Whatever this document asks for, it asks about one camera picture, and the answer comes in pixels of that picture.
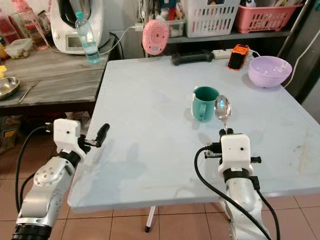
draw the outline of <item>tiled floor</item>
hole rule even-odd
[[[37,136],[28,145],[20,171],[23,180],[54,154],[51,138]],[[0,156],[0,239],[11,239],[17,212],[14,199],[19,148]],[[320,240],[320,194],[270,198],[279,218],[282,239]],[[50,240],[229,240],[229,222],[216,203],[156,208],[150,233],[144,228],[149,209],[115,209],[75,214],[64,201]],[[275,225],[264,207],[263,221],[273,239]]]

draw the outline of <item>white table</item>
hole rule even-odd
[[[227,60],[173,66],[170,57],[108,62],[88,138],[104,123],[107,138],[79,164],[68,204],[78,213],[114,208],[215,202],[194,170],[197,150],[219,141],[223,124],[193,119],[195,86],[216,88],[230,100],[228,126],[249,136],[251,156],[266,197],[320,192],[320,125],[282,87],[257,88],[248,63]],[[217,159],[199,169],[220,190]]]

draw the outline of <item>purple bowl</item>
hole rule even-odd
[[[249,77],[258,87],[271,88],[283,83],[291,74],[287,61],[275,56],[259,56],[250,62]]]

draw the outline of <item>table surface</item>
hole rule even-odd
[[[173,66],[170,57],[110,61],[88,138],[110,124],[101,148],[79,164],[68,204],[78,213],[112,208],[215,202],[194,170],[198,149],[219,141],[215,117],[196,121],[190,111],[195,86],[228,97],[228,126],[249,136],[251,156],[266,197],[320,192],[320,125],[282,87],[258,88],[227,60]],[[218,189],[219,160],[199,158],[202,175]]]
[[[99,51],[108,51],[114,41],[115,37],[110,36]],[[108,59],[107,53],[101,56],[99,63],[91,64],[84,55],[55,52],[50,48],[34,50],[27,58],[9,59],[4,62],[5,76],[18,78],[20,88],[13,96],[0,101],[0,109],[94,102]],[[25,90],[33,84],[36,86],[18,104]]]

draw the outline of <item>pink fan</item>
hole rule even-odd
[[[149,21],[143,30],[142,45],[150,55],[159,55],[167,45],[169,26],[163,20],[153,19]]]

